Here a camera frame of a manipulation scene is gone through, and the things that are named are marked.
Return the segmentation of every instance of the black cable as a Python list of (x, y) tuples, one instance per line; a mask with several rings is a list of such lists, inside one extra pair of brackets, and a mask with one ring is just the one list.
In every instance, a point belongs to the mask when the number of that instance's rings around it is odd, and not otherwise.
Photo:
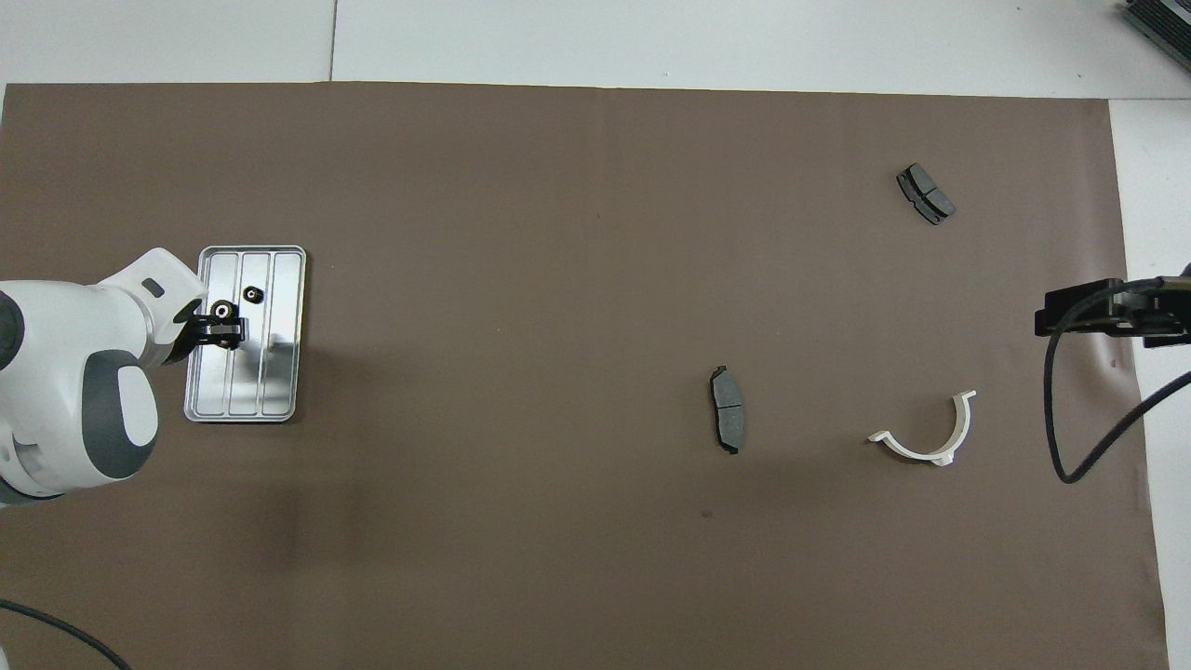
[(104, 658), (111, 660), (112, 665), (116, 665), (120, 670), (130, 670), (129, 664), (125, 663), (125, 660), (120, 658), (118, 653), (112, 651), (107, 645), (88, 635), (83, 631), (80, 631), (79, 628), (71, 626), (70, 624), (67, 624), (66, 621), (58, 619), (57, 616), (33, 609), (32, 607), (26, 607), (24, 605), (20, 605), (19, 602), (12, 602), (11, 600), (2, 600), (2, 599), (0, 599), (0, 609), (7, 609), (10, 612), (15, 612), (17, 614), (24, 614), (30, 619), (36, 619), (43, 624), (49, 624), (50, 626), (54, 626), (58, 631), (62, 631), (63, 633), (75, 637), (87, 646), (104, 655)]
[(1137, 422), (1147, 412), (1154, 408), (1158, 403), (1165, 401), (1170, 396), (1174, 395), (1179, 389), (1191, 384), (1191, 372), (1187, 372), (1178, 378), (1176, 378), (1170, 384), (1162, 387), (1148, 399), (1137, 405), (1137, 407), (1125, 414), (1121, 421), (1109, 431), (1099, 443), (1092, 447), (1084, 462), (1079, 464), (1072, 472), (1067, 472), (1062, 467), (1062, 458), (1059, 456), (1059, 445), (1054, 437), (1054, 353), (1059, 349), (1059, 338), (1062, 337), (1065, 330), (1071, 327), (1075, 318), (1084, 313), (1087, 307), (1092, 306), (1099, 300), (1104, 300), (1116, 295), (1118, 293), (1142, 293), (1149, 289), (1160, 288), (1164, 284), (1164, 280), (1160, 277), (1155, 278), (1139, 278), (1136, 281), (1125, 281), (1116, 286), (1110, 286), (1108, 288), (1102, 288), (1086, 298), (1079, 300), (1071, 306), (1059, 319), (1059, 323), (1054, 326), (1054, 331), (1050, 333), (1050, 340), (1046, 349), (1046, 363), (1042, 367), (1042, 412), (1046, 419), (1046, 439), (1047, 445), (1050, 447), (1050, 464), (1054, 465), (1054, 472), (1059, 476), (1059, 480), (1065, 484), (1074, 484), (1087, 475), (1087, 471), (1096, 465), (1096, 462), (1104, 456), (1104, 452), (1109, 451), (1109, 447), (1115, 443), (1130, 426)]

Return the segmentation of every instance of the metal tray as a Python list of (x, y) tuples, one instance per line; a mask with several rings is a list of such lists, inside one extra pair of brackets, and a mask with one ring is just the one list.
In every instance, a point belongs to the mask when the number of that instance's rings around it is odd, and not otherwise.
[[(200, 422), (281, 422), (294, 414), (306, 251), (295, 245), (207, 246), (199, 255), (207, 301), (230, 300), (247, 319), (235, 351), (199, 347), (186, 368), (183, 412)], [(254, 303), (244, 289), (264, 299)]]

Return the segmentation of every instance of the white curved part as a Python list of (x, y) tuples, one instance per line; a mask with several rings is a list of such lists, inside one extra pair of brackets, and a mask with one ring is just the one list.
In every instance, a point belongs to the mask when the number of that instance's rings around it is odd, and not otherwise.
[(947, 443), (937, 450), (921, 455), (917, 452), (911, 452), (910, 450), (902, 446), (892, 433), (888, 431), (880, 431), (873, 433), (868, 437), (871, 443), (885, 443), (885, 446), (893, 450), (896, 453), (904, 456), (905, 458), (912, 458), (915, 461), (929, 461), (935, 465), (942, 468), (944, 465), (950, 465), (955, 461), (955, 450), (960, 449), (964, 444), (964, 438), (967, 438), (968, 427), (972, 425), (972, 407), (968, 405), (968, 399), (975, 395), (975, 392), (964, 392), (962, 394), (955, 394), (952, 400), (955, 401), (955, 430), (952, 431), (952, 437), (947, 439)]

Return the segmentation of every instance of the white plastic bracket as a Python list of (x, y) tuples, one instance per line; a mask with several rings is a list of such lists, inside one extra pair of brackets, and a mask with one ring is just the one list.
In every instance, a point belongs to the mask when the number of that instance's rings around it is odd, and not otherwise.
[(947, 443), (942, 447), (930, 453), (921, 455), (911, 452), (903, 447), (902, 443), (898, 443), (888, 431), (873, 433), (868, 437), (868, 442), (885, 443), (886, 447), (905, 458), (929, 461), (940, 468), (950, 465), (955, 461), (955, 450), (960, 449), (960, 445), (964, 444), (964, 438), (967, 438), (968, 427), (972, 425), (972, 407), (968, 405), (968, 399), (974, 395), (975, 392), (964, 392), (962, 394), (952, 396), (952, 400), (955, 401), (955, 430), (952, 431), (952, 437), (947, 439)]

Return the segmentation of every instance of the brown mat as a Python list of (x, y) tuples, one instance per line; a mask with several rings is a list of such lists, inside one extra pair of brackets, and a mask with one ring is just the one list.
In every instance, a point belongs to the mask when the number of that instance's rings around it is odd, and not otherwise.
[[(310, 252), (291, 424), (188, 424), (163, 370), (139, 476), (0, 519), (0, 593), (135, 666), (1166, 666), (1140, 432), (1075, 487), (1042, 432), (1033, 311), (1124, 270), (1104, 101), (11, 86), (0, 221), (5, 278)], [(1070, 340), (1074, 462), (1137, 393)], [(865, 442), (967, 389), (954, 465)]]

